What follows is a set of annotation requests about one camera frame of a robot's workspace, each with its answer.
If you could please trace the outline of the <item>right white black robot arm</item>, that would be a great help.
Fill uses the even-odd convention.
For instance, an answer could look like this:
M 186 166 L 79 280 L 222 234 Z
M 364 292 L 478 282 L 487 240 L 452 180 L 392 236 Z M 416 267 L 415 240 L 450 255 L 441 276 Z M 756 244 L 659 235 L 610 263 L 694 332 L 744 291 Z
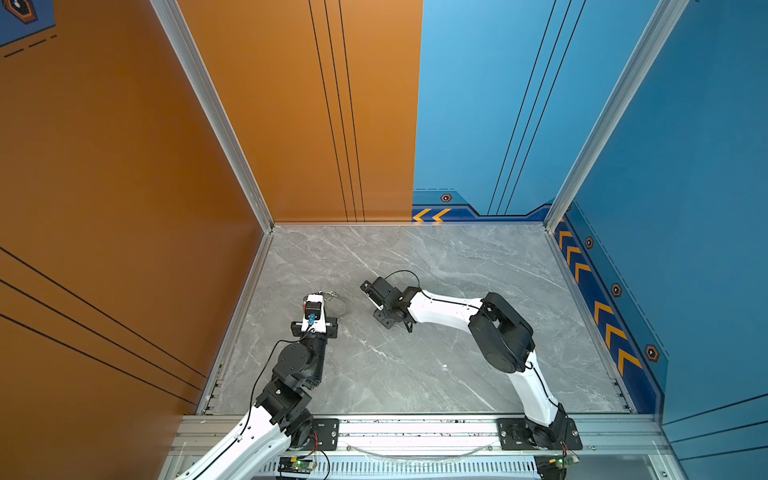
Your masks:
M 500 294 L 469 299 L 420 286 L 401 291 L 384 277 L 364 281 L 361 290 L 376 306 L 374 317 L 387 329 L 396 323 L 408 331 L 416 324 L 435 324 L 470 334 L 487 363 L 508 375 L 520 398 L 524 440 L 538 449 L 566 445 L 570 417 L 545 381 L 533 328 Z

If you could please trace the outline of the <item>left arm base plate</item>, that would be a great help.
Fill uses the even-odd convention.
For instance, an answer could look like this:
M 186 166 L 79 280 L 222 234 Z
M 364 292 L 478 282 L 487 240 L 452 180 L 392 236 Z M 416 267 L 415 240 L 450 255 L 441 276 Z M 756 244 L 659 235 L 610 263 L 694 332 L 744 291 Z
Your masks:
M 291 432 L 290 450 L 335 451 L 338 446 L 340 420 L 338 418 L 313 418 L 304 420 Z

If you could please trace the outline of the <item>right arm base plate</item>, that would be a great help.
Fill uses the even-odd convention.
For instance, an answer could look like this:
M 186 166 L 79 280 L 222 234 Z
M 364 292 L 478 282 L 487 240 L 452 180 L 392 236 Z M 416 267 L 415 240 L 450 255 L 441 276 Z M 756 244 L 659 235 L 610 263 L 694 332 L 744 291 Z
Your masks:
M 550 426 L 531 423 L 525 418 L 500 418 L 496 420 L 496 426 L 504 451 L 583 449 L 577 425 L 569 417 Z

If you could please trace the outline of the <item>metal keyring with chain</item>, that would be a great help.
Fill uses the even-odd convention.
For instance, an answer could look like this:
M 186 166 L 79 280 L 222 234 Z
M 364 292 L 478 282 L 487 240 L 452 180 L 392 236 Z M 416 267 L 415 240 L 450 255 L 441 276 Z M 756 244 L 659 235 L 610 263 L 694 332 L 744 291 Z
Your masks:
M 351 301 L 345 296 L 335 291 L 323 292 L 322 295 L 325 301 L 327 316 L 343 318 L 352 311 Z

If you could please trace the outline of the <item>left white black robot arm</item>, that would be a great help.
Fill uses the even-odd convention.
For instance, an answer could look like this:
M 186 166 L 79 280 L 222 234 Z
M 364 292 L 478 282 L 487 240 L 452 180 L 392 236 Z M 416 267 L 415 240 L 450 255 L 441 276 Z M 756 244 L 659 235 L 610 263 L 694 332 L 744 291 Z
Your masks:
M 322 381 L 327 343 L 338 335 L 333 318 L 325 332 L 302 332 L 282 349 L 271 380 L 251 394 L 252 404 L 241 420 L 184 473 L 181 479 L 252 479 L 286 453 L 321 447 L 308 409 L 309 391 Z

